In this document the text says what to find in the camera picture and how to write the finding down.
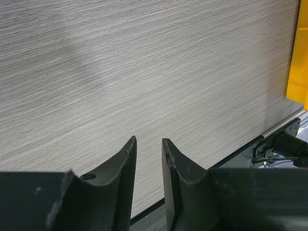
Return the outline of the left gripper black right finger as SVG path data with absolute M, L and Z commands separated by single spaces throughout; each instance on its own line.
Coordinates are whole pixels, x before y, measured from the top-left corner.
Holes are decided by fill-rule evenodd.
M 206 170 L 162 140 L 169 231 L 305 231 L 308 172 L 302 168 Z

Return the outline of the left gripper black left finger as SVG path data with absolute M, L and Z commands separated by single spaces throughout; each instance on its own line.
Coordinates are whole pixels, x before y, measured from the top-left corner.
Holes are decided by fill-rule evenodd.
M 67 172 L 2 172 L 3 231 L 127 231 L 137 160 L 131 137 L 104 163 L 76 176 Z

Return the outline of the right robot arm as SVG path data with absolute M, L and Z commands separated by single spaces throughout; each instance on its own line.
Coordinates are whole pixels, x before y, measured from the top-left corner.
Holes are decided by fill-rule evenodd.
M 308 167 L 308 143 L 286 132 L 263 140 L 253 149 L 252 163 L 276 166 L 292 163 L 295 167 Z

